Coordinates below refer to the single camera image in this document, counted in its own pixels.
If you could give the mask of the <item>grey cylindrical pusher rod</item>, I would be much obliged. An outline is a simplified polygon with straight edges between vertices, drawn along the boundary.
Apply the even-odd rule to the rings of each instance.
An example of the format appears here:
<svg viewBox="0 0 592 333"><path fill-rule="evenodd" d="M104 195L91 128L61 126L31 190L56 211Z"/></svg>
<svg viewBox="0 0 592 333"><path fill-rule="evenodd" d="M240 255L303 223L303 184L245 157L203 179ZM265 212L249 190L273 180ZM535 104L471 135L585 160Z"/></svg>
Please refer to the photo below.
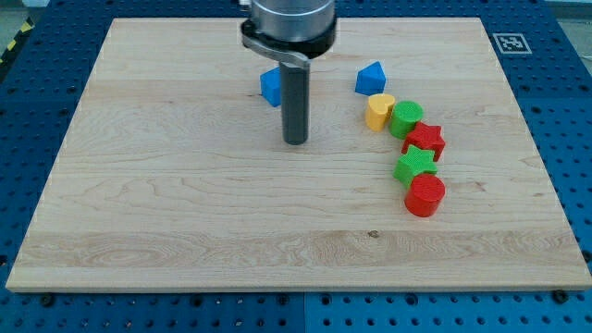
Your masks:
<svg viewBox="0 0 592 333"><path fill-rule="evenodd" d="M309 134L309 70L281 62L279 74L283 140L300 145Z"/></svg>

